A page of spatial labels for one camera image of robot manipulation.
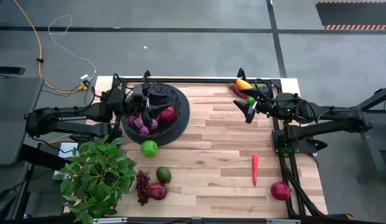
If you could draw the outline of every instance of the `red onion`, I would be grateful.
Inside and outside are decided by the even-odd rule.
[[[136,120],[137,118],[135,117],[135,116],[129,116],[128,117],[128,124],[130,125],[130,126],[134,126],[135,125],[135,120]]]
[[[167,109],[160,113],[161,121],[172,122],[176,120],[176,111],[173,106],[169,106]]]
[[[154,119],[151,119],[151,128],[150,128],[150,130],[153,131],[153,130],[157,129],[157,127],[158,127],[158,122],[156,120],[154,120]]]
[[[149,135],[150,134],[150,130],[148,127],[146,126],[143,126],[139,129],[139,132],[142,134],[142,135]]]
[[[137,118],[135,121],[134,121],[134,123],[135,123],[135,126],[137,127],[137,128],[142,128],[143,126],[144,126],[144,124],[143,124],[143,120],[142,120],[142,118],[140,117],[140,118]]]
[[[147,194],[155,200],[162,200],[167,196],[167,187],[162,183],[153,183],[147,186]]]
[[[288,200],[291,196],[291,189],[284,182],[276,182],[270,188],[270,192],[277,200]]]

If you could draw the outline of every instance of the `grape bunch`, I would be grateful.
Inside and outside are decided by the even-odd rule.
[[[138,202],[141,206],[147,204],[149,201],[149,195],[147,194],[147,186],[149,184],[150,177],[148,176],[148,172],[143,172],[139,170],[137,174],[137,196],[139,198]]]

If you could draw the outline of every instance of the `orange striped tape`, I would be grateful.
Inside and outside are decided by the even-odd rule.
[[[386,25],[326,25],[326,30],[386,30]]]
[[[316,2],[315,4],[386,4],[386,2]]]

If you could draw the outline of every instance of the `gray floor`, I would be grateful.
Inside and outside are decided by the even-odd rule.
[[[29,0],[21,1],[37,26],[71,14],[75,26],[269,28],[265,0]],[[313,0],[273,0],[279,29],[322,29]],[[0,5],[0,24],[27,25],[13,1]],[[67,25],[59,21],[57,25]],[[39,32],[45,59],[43,76],[59,88],[73,88],[93,69],[56,47]],[[271,34],[67,33],[58,42],[90,59],[98,75],[227,76],[243,67],[247,75],[279,77]],[[302,96],[319,105],[353,106],[386,87],[386,35],[280,35],[290,78]],[[38,48],[32,32],[0,31],[0,65],[23,66],[37,76]],[[84,93],[68,98],[42,93],[38,107],[84,105]],[[48,140],[60,136],[49,134]],[[370,160],[358,134],[325,134],[329,147],[318,155],[329,213],[386,222],[386,182],[358,184],[356,175]],[[47,194],[34,194],[32,205]],[[48,206],[38,215],[48,215]]]

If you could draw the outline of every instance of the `green leaves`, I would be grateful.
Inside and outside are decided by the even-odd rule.
[[[101,183],[101,188],[107,193],[107,194],[112,194],[114,193],[114,190],[111,189],[107,184]]]
[[[53,177],[53,180],[63,180],[64,174],[56,174]]]
[[[88,215],[88,212],[86,212],[83,215],[82,224],[92,224],[92,223],[93,223],[93,217]]]
[[[119,137],[119,138],[116,138],[114,139],[112,142],[111,142],[112,145],[120,145],[120,144],[124,144],[124,138],[122,137]]]
[[[76,156],[76,148],[73,149],[73,157]]]
[[[106,158],[104,157],[104,155],[98,154],[96,156],[96,160],[99,162],[101,167],[103,167],[103,169],[105,169],[107,167],[107,162],[106,162]]]
[[[64,195],[71,195],[73,193],[73,186],[70,180],[64,180],[60,185],[60,193]]]
[[[83,224],[92,223],[93,217],[115,215],[122,194],[130,193],[137,172],[135,162],[118,148],[123,142],[123,138],[117,138],[109,143],[108,136],[86,142],[73,150],[72,163],[53,177],[63,180],[60,192],[66,201],[64,205]]]

